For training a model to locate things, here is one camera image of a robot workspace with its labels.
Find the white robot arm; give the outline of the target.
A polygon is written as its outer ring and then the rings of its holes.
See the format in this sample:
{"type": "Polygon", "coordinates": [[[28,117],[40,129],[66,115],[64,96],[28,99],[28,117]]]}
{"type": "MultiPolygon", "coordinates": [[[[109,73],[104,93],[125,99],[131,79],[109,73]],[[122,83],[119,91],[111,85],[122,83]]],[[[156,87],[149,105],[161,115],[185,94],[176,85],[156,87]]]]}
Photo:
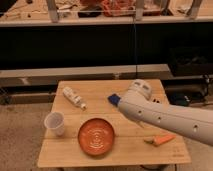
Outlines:
{"type": "Polygon", "coordinates": [[[150,84],[136,79],[118,102],[118,109],[135,123],[143,121],[213,146],[213,110],[152,102],[151,94],[150,84]]]}

